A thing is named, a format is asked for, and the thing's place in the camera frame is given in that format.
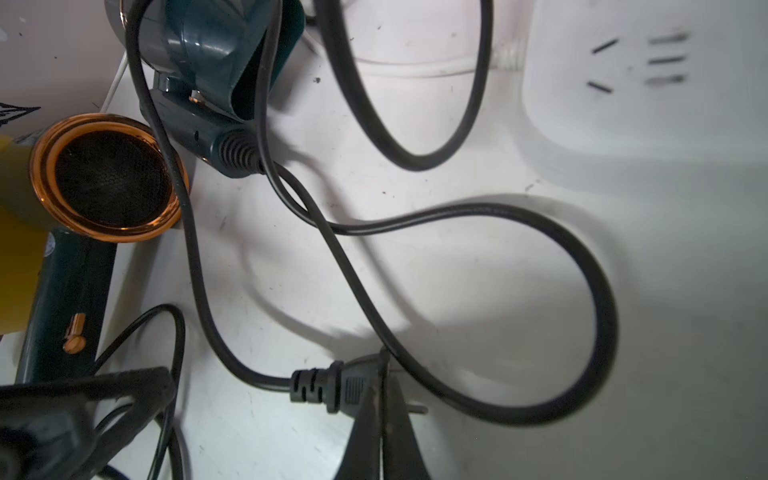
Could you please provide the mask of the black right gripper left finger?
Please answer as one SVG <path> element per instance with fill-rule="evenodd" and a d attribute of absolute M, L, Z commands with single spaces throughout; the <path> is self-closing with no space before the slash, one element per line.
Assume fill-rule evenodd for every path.
<path fill-rule="evenodd" d="M 336 479 L 379 479 L 384 352 L 342 367 L 339 410 L 354 418 Z"/>

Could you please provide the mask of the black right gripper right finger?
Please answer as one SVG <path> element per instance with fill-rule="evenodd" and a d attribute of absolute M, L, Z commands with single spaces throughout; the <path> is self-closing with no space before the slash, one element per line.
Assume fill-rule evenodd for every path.
<path fill-rule="evenodd" d="M 384 479 L 430 479 L 398 380 L 386 375 L 381 390 Z"/>

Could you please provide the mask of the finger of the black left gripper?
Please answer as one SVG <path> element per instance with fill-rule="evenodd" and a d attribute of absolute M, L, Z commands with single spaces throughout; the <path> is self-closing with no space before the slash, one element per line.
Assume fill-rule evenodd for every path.
<path fill-rule="evenodd" d="M 1 388 L 1 477 L 90 479 L 174 400 L 165 367 Z M 133 402 L 109 430 L 95 428 L 92 406 Z"/>

